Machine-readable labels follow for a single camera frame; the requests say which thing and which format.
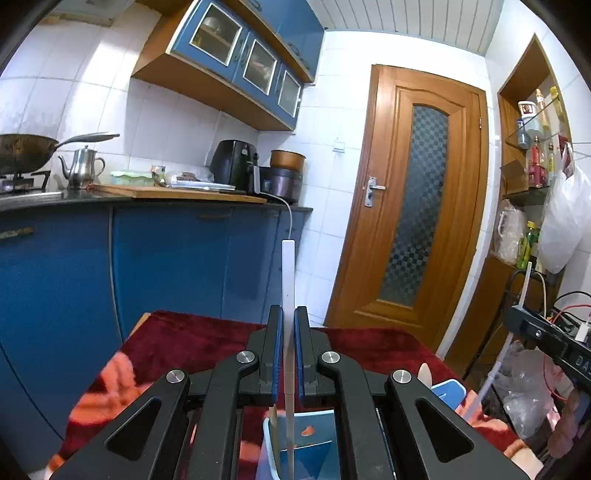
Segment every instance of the door frame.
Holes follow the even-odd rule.
[[[378,99],[378,83],[380,72],[382,69],[399,69],[399,70],[410,70],[403,69],[401,67],[394,67],[389,65],[372,65],[371,77],[369,82],[369,96],[368,96],[368,107],[365,118],[365,130],[363,132],[363,144],[361,147],[361,159],[359,161],[359,168],[357,171],[357,180],[355,183],[355,192],[353,194],[353,202],[351,211],[349,214],[349,223],[347,225],[347,231],[345,234],[345,242],[343,244],[343,251],[341,253],[339,261],[339,269],[335,280],[335,286],[333,287],[332,295],[330,296],[330,303],[326,313],[325,325],[328,327],[335,325],[335,313],[337,301],[336,299],[340,296],[344,283],[345,283],[345,271],[349,263],[350,256],[353,250],[353,240],[355,238],[355,231],[359,222],[359,215],[363,208],[363,201],[365,200],[365,184],[367,181],[368,167],[369,167],[369,155],[371,152],[371,144],[374,136],[375,126],[375,115],[376,115],[376,102]],[[444,321],[442,321],[437,328],[437,333],[434,336],[433,343],[430,345],[431,348],[436,349],[437,345],[441,342],[443,335],[445,334],[449,323],[452,320],[453,314],[456,310],[457,304],[462,295],[464,285],[468,278],[468,272],[472,265],[474,254],[476,253],[476,243],[478,241],[478,235],[480,232],[480,225],[482,223],[482,215],[484,210],[484,201],[486,196],[486,186],[488,180],[488,164],[489,164],[489,139],[488,139],[488,106],[486,104],[486,93],[484,90],[480,90],[472,85],[468,85],[457,80],[452,80],[446,77],[441,77],[432,73],[421,72],[414,70],[417,73],[431,76],[438,80],[444,80],[446,82],[461,85],[467,88],[473,93],[478,95],[481,118],[482,118],[482,129],[480,131],[480,168],[478,174],[478,189],[476,194],[476,203],[474,216],[472,218],[472,224],[470,226],[468,249],[464,256],[462,268],[460,271],[459,279],[454,287],[452,299],[449,303],[447,310],[444,312]]]

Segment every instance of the plastic bag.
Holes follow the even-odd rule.
[[[571,146],[567,144],[562,164],[569,152],[572,158]],[[573,255],[591,214],[591,183],[576,163],[571,166],[573,174],[568,178],[562,168],[557,170],[544,204],[538,258],[552,273],[560,272]]]
[[[493,255],[509,265],[515,265],[525,224],[525,213],[515,208],[509,200],[503,200],[496,214]]]
[[[525,350],[521,344],[511,346],[502,371],[498,374],[495,386],[505,392],[503,405],[511,418],[517,435],[522,439],[531,437],[542,425],[546,415],[552,410],[554,401],[544,381],[545,375],[550,388],[557,378],[556,367],[550,358],[539,350]]]

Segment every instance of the brown pot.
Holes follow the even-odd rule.
[[[304,168],[305,156],[286,150],[273,150],[271,152],[271,167],[287,168],[301,173]]]

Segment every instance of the wooden door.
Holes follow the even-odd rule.
[[[436,348],[476,249],[486,191],[485,93],[374,66],[353,208],[327,324],[402,327]],[[373,190],[365,206],[368,179]]]

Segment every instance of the wooden cutting board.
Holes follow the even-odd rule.
[[[217,202],[267,203],[267,200],[238,193],[208,192],[206,190],[168,189],[164,187],[139,187],[135,185],[99,185],[92,188],[97,192],[114,193],[134,199],[186,199],[210,200]]]

